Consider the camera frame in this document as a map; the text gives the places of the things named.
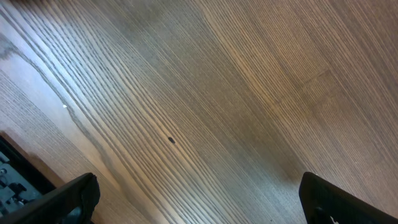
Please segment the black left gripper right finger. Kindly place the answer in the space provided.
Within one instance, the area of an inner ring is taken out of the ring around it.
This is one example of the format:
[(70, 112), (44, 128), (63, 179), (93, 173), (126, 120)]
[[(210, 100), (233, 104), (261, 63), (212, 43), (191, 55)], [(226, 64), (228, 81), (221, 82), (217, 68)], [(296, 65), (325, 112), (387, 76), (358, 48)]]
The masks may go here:
[(397, 218), (312, 172), (303, 174), (298, 194), (308, 223), (397, 224)]

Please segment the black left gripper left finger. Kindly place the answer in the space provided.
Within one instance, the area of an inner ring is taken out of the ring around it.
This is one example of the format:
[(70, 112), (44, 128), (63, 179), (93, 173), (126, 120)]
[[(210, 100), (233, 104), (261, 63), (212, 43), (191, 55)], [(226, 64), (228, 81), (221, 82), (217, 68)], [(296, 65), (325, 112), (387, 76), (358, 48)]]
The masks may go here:
[(1, 224), (90, 224), (99, 199), (96, 176), (85, 173), (2, 217)]

